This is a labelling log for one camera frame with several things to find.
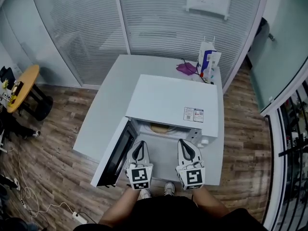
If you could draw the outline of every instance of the frosted glass partition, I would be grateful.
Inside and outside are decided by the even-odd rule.
[[[275,99],[308,56],[308,0],[281,0],[270,33],[254,56],[251,79],[260,110]]]

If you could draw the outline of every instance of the sticker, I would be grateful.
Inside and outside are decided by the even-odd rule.
[[[194,108],[184,108],[184,120],[203,122],[203,110]]]

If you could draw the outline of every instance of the black chair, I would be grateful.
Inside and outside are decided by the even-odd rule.
[[[0,70],[0,81],[3,83],[6,79],[9,81],[7,89],[12,90],[16,79],[12,69],[10,67],[6,69],[5,66],[3,66],[3,68]]]

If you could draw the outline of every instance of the purple bag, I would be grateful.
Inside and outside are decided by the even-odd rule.
[[[186,74],[186,75],[193,75],[196,72],[197,68],[194,67],[190,63],[185,63],[185,64],[179,64],[177,66],[177,70]]]

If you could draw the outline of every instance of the sneaker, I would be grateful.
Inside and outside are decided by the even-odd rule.
[[[165,184],[165,196],[166,195],[171,195],[173,196],[175,192],[175,186],[172,182],[167,182]]]
[[[150,191],[147,190],[147,189],[141,189],[140,196],[141,196],[142,199],[152,198]]]
[[[35,131],[33,134],[32,134],[32,137],[38,137],[40,135],[40,131]]]

